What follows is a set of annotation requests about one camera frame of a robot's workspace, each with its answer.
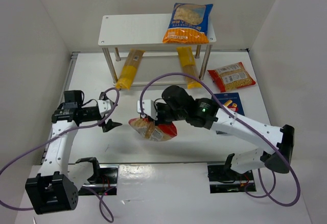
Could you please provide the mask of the red fusilli pasta bag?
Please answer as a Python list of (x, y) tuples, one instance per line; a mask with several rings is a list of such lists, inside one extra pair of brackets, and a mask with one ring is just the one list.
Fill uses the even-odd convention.
[(177, 136), (177, 128), (173, 123), (155, 125), (155, 121), (141, 117), (130, 119), (128, 123), (145, 140), (162, 142)]

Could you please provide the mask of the blue Barilla pasta box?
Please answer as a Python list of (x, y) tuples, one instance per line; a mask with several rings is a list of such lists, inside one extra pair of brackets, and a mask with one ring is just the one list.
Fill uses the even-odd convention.
[(217, 100), (232, 112), (245, 115), (243, 105), (238, 92), (232, 93), (215, 93)]

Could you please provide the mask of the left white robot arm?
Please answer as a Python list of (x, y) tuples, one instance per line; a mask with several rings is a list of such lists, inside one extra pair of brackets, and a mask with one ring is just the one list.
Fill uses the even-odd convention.
[(80, 158), (68, 168), (69, 157), (77, 130), (83, 122), (96, 121), (103, 132), (120, 126), (107, 117), (113, 112), (111, 100), (98, 100), (93, 107), (77, 102), (65, 103), (52, 115), (52, 136), (45, 160), (36, 177), (28, 178), (25, 189), (36, 214), (74, 210), (78, 193), (86, 183), (100, 177), (96, 157)]

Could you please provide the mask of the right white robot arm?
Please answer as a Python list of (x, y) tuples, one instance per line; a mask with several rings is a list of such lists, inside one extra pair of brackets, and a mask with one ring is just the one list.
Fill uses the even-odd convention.
[(294, 148), (295, 129), (290, 125), (270, 126), (245, 117), (235, 111), (226, 112), (216, 95), (194, 99), (183, 88), (172, 85), (161, 95), (157, 118), (160, 124), (184, 120), (196, 128), (223, 132), (245, 140), (257, 148), (241, 154), (230, 154), (225, 168), (237, 173), (267, 168), (276, 173), (288, 173)]

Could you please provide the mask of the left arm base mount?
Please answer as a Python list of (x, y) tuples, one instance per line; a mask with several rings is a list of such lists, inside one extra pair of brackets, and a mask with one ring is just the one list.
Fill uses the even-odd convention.
[(84, 187), (89, 187), (99, 195), (116, 195), (119, 166), (113, 164), (100, 164), (99, 177), (92, 183), (89, 181)]

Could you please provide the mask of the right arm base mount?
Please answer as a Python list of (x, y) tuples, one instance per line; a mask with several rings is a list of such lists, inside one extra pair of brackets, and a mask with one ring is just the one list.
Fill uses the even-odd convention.
[(208, 164), (207, 177), (210, 193), (256, 192), (252, 171), (239, 174), (232, 170), (225, 170), (222, 164)]

